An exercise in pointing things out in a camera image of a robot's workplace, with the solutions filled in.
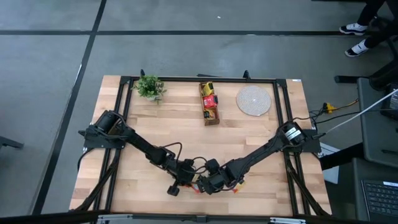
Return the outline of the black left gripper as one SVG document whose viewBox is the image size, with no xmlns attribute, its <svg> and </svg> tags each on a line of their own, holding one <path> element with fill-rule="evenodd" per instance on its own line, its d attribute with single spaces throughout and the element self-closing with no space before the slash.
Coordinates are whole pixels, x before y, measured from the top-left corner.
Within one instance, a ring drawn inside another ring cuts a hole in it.
<svg viewBox="0 0 398 224">
<path fill-rule="evenodd" d="M 177 168 L 177 174 L 175 178 L 175 182 L 177 185 L 184 186 L 189 189 L 198 190 L 196 184 L 199 180 L 199 176 L 195 175 L 195 169 L 190 166 L 180 166 Z"/>
</svg>

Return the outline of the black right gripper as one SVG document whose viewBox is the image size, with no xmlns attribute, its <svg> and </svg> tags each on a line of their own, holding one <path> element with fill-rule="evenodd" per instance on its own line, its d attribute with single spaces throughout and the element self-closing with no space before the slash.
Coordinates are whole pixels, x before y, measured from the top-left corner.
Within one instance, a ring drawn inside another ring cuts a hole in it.
<svg viewBox="0 0 398 224">
<path fill-rule="evenodd" d="M 200 193 L 209 195 L 220 191 L 227 191 L 231 187 L 232 179 L 226 174 L 214 174 L 208 177 L 199 176 L 196 183 Z"/>
</svg>

